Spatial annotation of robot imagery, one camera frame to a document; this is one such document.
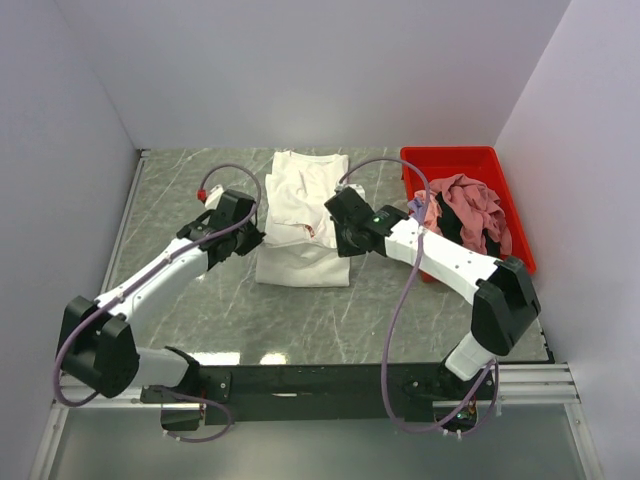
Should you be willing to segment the white t shirt red print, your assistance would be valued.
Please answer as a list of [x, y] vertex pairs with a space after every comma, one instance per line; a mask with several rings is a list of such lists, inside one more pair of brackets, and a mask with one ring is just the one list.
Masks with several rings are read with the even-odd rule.
[[255, 280], [294, 288], [349, 285], [350, 260], [337, 253], [334, 226], [324, 203], [346, 173], [349, 157], [274, 154], [265, 177], [268, 210]]

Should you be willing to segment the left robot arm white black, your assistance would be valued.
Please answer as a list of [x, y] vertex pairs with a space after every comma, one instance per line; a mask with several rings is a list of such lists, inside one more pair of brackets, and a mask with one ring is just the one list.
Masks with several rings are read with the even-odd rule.
[[66, 373], [114, 398], [134, 386], [164, 388], [176, 401], [199, 394], [201, 366], [174, 347], [145, 349], [138, 341], [144, 324], [177, 298], [196, 278], [232, 255], [261, 244], [253, 220], [258, 200], [221, 189], [213, 208], [184, 225], [165, 249], [121, 285], [65, 308], [55, 372]]

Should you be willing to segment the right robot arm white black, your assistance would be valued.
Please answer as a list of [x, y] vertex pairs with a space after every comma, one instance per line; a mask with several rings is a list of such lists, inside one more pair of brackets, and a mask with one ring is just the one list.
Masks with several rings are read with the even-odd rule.
[[524, 263], [473, 252], [424, 225], [428, 207], [419, 199], [409, 213], [393, 206], [375, 211], [354, 188], [340, 187], [325, 202], [338, 255], [369, 252], [408, 265], [447, 285], [472, 306], [470, 331], [444, 360], [439, 387], [460, 399], [486, 364], [510, 353], [537, 319], [541, 305]]

